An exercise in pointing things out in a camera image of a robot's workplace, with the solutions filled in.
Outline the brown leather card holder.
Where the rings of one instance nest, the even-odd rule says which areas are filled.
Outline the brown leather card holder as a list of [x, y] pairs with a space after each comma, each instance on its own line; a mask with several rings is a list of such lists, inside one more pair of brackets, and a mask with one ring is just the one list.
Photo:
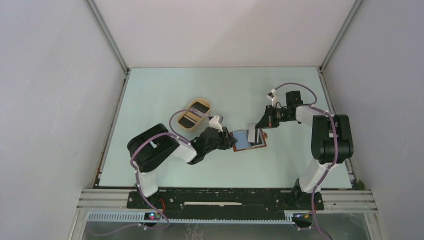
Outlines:
[[230, 134], [237, 140], [232, 147], [234, 152], [265, 148], [267, 146], [266, 139], [268, 135], [263, 131], [260, 131], [258, 142], [248, 142], [249, 131], [247, 129], [233, 131]]

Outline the grey credit card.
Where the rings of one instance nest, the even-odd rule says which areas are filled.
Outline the grey credit card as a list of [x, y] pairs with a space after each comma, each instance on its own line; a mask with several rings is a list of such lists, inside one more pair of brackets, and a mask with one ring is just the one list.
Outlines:
[[256, 124], [249, 123], [247, 128], [247, 142], [255, 143], [257, 141]]

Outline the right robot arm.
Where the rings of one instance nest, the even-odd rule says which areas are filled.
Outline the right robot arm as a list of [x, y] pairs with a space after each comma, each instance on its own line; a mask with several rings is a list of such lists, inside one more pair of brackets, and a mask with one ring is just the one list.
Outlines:
[[310, 150], [313, 157], [305, 173], [296, 181], [291, 194], [291, 204], [304, 209], [311, 202], [329, 172], [353, 156], [354, 143], [350, 119], [346, 114], [332, 115], [301, 99], [301, 93], [289, 91], [285, 94], [286, 105], [277, 101], [275, 90], [268, 93], [271, 104], [265, 107], [263, 117], [256, 129], [273, 129], [283, 122], [298, 122], [311, 128]]

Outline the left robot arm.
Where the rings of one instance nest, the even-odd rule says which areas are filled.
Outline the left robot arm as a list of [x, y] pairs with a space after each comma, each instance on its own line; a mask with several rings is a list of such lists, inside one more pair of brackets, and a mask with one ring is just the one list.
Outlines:
[[186, 164], [195, 165], [214, 150], [229, 150], [238, 140], [228, 129], [207, 127], [194, 139], [187, 141], [169, 132], [159, 123], [132, 138], [127, 144], [130, 165], [134, 168], [136, 186], [141, 191], [138, 201], [145, 208], [158, 202], [157, 168], [168, 158], [175, 157]]

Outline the beige oval tray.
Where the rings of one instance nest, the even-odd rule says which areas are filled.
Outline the beige oval tray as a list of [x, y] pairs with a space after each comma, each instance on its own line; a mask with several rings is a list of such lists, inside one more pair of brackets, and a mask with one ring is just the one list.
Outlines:
[[206, 119], [211, 111], [211, 104], [204, 98], [195, 98], [177, 118], [178, 125], [186, 132], [193, 132]]

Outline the small circuit board led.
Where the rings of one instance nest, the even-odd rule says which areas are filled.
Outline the small circuit board led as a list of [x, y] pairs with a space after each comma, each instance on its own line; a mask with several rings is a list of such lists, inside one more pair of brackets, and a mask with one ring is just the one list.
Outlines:
[[158, 212], [146, 212], [144, 214], [144, 220], [147, 220], [147, 221], [159, 221], [161, 219], [162, 219], [162, 216]]

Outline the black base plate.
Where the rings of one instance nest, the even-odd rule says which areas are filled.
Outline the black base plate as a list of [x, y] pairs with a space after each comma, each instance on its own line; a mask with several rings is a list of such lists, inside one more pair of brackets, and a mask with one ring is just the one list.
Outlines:
[[288, 188], [160, 187], [143, 200], [138, 190], [128, 194], [128, 209], [164, 209], [170, 220], [286, 220], [285, 213], [324, 210], [320, 193], [295, 194]]

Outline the aluminium frame rail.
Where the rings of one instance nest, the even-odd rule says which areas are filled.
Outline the aluminium frame rail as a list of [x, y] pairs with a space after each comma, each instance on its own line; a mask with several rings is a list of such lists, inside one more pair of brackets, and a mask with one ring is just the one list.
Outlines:
[[77, 209], [90, 221], [137, 223], [292, 223], [312, 213], [373, 214], [369, 190], [297, 193], [285, 188], [160, 188], [145, 202], [135, 189], [85, 189]]

